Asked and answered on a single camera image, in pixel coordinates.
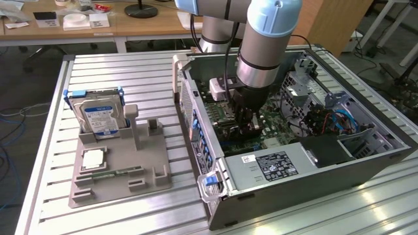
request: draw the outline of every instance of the aluminum workbench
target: aluminum workbench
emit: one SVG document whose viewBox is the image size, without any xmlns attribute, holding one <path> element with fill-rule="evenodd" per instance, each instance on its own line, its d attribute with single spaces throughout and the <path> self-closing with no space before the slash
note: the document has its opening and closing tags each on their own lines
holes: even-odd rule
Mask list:
<svg viewBox="0 0 418 235">
<path fill-rule="evenodd" d="M 187 52 L 82 55 L 63 62 L 16 234 L 418 234 L 417 152 L 359 187 L 227 229 L 207 229 L 172 101 L 172 56 Z M 418 141 L 418 127 L 411 121 L 327 52 L 319 54 Z M 318 79 L 330 91 L 339 91 L 325 71 L 318 72 Z M 174 186 L 166 191 L 71 209 L 68 195 L 79 123 L 61 91 L 115 86 L 124 88 L 126 102 L 138 104 L 138 123 L 154 117 L 163 123 Z"/>
</svg>

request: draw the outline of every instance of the black lamp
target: black lamp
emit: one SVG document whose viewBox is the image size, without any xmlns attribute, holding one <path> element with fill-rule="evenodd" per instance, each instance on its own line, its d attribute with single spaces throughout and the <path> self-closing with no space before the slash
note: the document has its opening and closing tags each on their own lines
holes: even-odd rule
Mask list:
<svg viewBox="0 0 418 235">
<path fill-rule="evenodd" d="M 158 9 L 154 6 L 143 4 L 142 0 L 138 0 L 138 4 L 127 6 L 124 12 L 135 18 L 151 18 L 158 15 Z"/>
</svg>

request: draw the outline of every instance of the power supply label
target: power supply label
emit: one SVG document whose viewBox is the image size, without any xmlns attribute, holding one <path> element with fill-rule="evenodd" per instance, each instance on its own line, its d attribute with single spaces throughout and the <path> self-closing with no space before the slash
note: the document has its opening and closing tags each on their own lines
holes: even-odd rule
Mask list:
<svg viewBox="0 0 418 235">
<path fill-rule="evenodd" d="M 256 157 L 255 159 L 268 181 L 275 181 L 285 177 L 298 175 L 297 168 L 290 161 L 286 152 L 273 153 Z"/>
</svg>

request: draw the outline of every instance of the green circuit board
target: green circuit board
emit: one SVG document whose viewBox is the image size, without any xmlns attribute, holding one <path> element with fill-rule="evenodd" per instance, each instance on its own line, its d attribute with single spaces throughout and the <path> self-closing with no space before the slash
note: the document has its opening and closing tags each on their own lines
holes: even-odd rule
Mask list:
<svg viewBox="0 0 418 235">
<path fill-rule="evenodd" d="M 222 139 L 219 138 L 219 135 L 222 135 L 220 128 L 215 124 L 224 121 L 234 121 L 232 110 L 228 108 L 226 102 L 212 102 L 208 100 L 204 105 L 215 132 L 218 134 L 218 139 Z M 263 116 L 263 120 L 266 122 L 263 122 L 264 128 L 258 137 L 242 142 L 220 142 L 226 156 L 287 145 L 290 141 L 295 139 L 297 136 L 289 127 L 287 120 L 283 118 L 282 114 L 275 111 L 275 104 L 270 99 L 260 109 L 260 116 Z"/>
</svg>

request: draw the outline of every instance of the sticker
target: sticker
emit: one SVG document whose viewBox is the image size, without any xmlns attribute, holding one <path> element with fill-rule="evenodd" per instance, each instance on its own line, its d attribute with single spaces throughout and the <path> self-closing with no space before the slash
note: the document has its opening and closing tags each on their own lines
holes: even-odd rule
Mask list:
<svg viewBox="0 0 418 235">
<path fill-rule="evenodd" d="M 27 22 L 23 22 L 23 23 L 7 23 L 4 24 L 7 28 L 20 28 L 20 27 L 24 27 L 24 26 L 28 26 L 29 24 Z"/>
<path fill-rule="evenodd" d="M 268 181 L 298 175 L 297 168 L 286 152 L 273 153 L 256 158 L 264 177 Z"/>
<path fill-rule="evenodd" d="M 84 109 L 92 132 L 99 139 L 108 138 L 119 130 L 116 119 L 112 117 L 114 107 Z"/>
<path fill-rule="evenodd" d="M 112 36 L 114 33 L 94 33 L 94 36 Z"/>
<path fill-rule="evenodd" d="M 243 156 L 240 158 L 243 163 L 250 163 L 255 161 L 255 155 Z"/>
<path fill-rule="evenodd" d="M 92 21 L 91 23 L 92 23 L 94 27 L 102 27 L 103 26 L 100 21 Z"/>
<path fill-rule="evenodd" d="M 57 27 L 60 25 L 57 19 L 44 20 L 44 23 L 47 24 L 47 27 Z"/>
</svg>

